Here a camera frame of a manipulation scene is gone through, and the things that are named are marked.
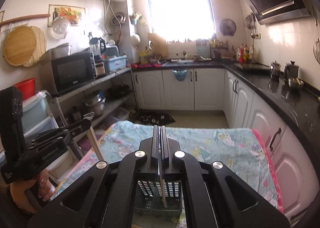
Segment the person's left hand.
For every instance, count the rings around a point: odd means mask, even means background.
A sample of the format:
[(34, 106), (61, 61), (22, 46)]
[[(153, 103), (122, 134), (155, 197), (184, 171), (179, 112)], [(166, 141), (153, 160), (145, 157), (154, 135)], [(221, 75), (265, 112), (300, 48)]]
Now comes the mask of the person's left hand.
[(55, 188), (49, 180), (47, 168), (30, 180), (18, 180), (10, 184), (10, 195), (15, 205), (25, 213), (37, 212), (37, 200), (46, 202), (54, 194)]

